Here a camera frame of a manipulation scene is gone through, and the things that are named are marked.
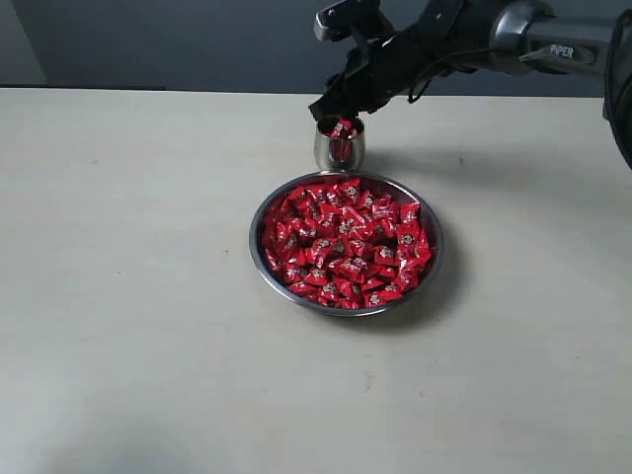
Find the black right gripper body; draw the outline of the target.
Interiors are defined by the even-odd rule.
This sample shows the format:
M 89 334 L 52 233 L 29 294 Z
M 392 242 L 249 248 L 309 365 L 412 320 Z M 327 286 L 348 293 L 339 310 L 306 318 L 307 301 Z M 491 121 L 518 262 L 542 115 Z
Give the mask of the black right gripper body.
M 342 72 L 326 82 L 348 91 L 371 91 L 392 98 L 406 93 L 416 102 L 437 76 L 472 74 L 492 67 L 491 30 L 497 1 L 430 1 L 419 19 L 385 38 L 355 40 Z

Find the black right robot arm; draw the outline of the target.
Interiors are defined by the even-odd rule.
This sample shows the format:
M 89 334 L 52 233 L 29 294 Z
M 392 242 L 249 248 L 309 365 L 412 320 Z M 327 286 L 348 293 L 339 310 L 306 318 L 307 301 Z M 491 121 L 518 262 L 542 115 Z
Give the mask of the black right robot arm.
M 396 30 L 377 1 L 340 1 L 315 15 L 320 41 L 355 40 L 342 72 L 309 107 L 315 120 L 372 114 L 398 94 L 417 102 L 436 77 L 485 69 L 578 75 L 603 84 L 603 116 L 631 160 L 631 12 L 565 19 L 543 1 L 430 1 Z

